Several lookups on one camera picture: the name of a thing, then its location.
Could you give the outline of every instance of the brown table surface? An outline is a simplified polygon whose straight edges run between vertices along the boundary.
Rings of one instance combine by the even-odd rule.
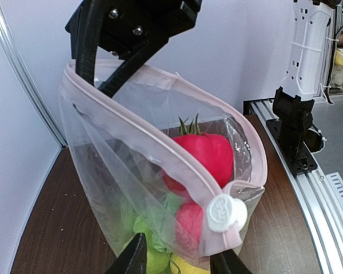
[[[310,233],[282,164],[256,116],[268,158],[266,192],[240,258],[256,274],[321,273]],[[115,257],[97,224],[69,150],[58,157],[21,238],[11,274],[103,274]]]

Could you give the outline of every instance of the white wall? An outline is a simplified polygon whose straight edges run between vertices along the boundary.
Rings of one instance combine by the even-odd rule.
[[[19,52],[62,124],[57,92],[70,58],[64,27],[81,0],[1,2]],[[148,64],[178,71],[241,110],[243,100],[274,96],[289,58],[292,16],[292,0],[203,0],[196,27],[173,37]]]
[[[11,268],[33,203],[58,152],[0,45],[0,274]]]

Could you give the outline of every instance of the pink fruit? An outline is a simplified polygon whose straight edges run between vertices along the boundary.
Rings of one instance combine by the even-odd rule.
[[[203,209],[195,202],[183,204],[176,215],[176,240],[183,250],[196,250],[200,244]]]

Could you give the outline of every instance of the yellow fruit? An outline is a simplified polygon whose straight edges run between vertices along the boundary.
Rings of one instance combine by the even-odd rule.
[[[210,271],[194,267],[187,263],[183,258],[179,257],[176,254],[171,256],[171,260],[179,267],[181,273],[180,274],[210,274]],[[178,274],[178,268],[176,265],[170,262],[170,270],[172,274]]]

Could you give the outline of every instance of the screw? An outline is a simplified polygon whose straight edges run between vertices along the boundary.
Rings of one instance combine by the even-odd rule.
[[[118,18],[118,10],[117,9],[112,9],[109,14],[109,18],[111,19],[117,19]]]
[[[143,34],[143,30],[142,30],[142,27],[141,26],[138,26],[136,29],[133,30],[133,34],[134,35],[137,35],[137,36],[140,36]]]

